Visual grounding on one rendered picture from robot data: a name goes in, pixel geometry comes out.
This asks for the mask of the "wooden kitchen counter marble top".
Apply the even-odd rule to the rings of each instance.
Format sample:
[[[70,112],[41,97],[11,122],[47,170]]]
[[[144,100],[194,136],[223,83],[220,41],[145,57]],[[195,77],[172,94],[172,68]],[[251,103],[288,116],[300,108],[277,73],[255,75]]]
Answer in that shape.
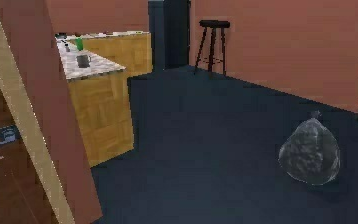
[[[58,48],[88,163],[96,166],[133,149],[127,79],[152,71],[151,34],[86,35],[82,51],[75,39],[60,40]],[[78,67],[78,55],[91,57],[88,68]]]

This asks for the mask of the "dark blue fridge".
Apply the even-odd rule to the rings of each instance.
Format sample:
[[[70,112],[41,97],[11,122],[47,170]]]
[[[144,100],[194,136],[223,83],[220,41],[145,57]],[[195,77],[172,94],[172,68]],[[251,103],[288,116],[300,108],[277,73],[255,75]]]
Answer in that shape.
[[[154,71],[189,64],[191,0],[148,0]]]

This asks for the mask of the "black bar stool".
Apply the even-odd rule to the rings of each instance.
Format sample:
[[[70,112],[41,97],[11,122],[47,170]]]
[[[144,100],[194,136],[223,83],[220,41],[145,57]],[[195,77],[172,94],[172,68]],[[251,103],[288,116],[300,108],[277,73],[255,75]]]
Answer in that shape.
[[[213,66],[216,62],[222,63],[222,74],[226,75],[226,34],[225,30],[231,26],[229,21],[220,21],[220,20],[200,20],[199,25],[203,28],[202,38],[200,41],[200,46],[197,52],[195,68],[193,74],[196,74],[199,68],[199,63],[201,61],[202,51],[204,48],[207,31],[211,30],[211,37],[210,37],[210,45],[209,45],[209,54],[208,58],[206,59],[207,63],[207,71],[209,75],[213,73]],[[220,38],[221,38],[221,51],[222,51],[222,58],[216,59],[215,58],[215,44],[216,44],[216,37],[217,37],[217,30],[220,30]]]

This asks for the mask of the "dark grey mug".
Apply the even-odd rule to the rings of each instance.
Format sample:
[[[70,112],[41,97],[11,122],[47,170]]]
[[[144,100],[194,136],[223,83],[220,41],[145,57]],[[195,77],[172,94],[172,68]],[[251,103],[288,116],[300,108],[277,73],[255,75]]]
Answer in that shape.
[[[90,66],[91,57],[89,55],[78,55],[76,60],[79,68],[88,68]]]

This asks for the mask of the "grey garbage bag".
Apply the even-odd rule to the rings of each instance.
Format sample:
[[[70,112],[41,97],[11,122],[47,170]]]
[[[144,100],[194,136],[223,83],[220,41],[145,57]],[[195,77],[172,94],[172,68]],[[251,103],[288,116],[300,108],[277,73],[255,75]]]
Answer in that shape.
[[[320,111],[300,123],[279,149],[280,167],[293,179],[324,185],[340,171],[340,148],[332,132],[320,121]]]

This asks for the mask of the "small grey blue object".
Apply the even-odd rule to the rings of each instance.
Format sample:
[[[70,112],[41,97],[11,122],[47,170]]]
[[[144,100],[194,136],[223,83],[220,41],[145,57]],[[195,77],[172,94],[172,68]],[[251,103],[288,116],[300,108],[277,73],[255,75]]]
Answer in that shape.
[[[15,125],[0,128],[0,140],[2,142],[12,142],[20,138],[20,133]]]

